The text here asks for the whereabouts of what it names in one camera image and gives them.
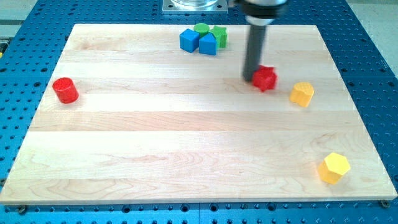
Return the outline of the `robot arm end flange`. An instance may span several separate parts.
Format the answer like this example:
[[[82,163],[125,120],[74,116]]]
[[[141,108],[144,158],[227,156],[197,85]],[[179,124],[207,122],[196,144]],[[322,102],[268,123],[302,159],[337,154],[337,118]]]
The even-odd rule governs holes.
[[[246,17],[246,21],[254,26],[267,26],[285,14],[289,0],[234,0]]]

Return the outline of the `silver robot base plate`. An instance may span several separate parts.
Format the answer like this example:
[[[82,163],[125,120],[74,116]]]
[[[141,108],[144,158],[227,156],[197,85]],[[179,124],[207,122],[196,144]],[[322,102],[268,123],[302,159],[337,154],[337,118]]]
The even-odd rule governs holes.
[[[163,14],[226,14],[227,0],[163,0]]]

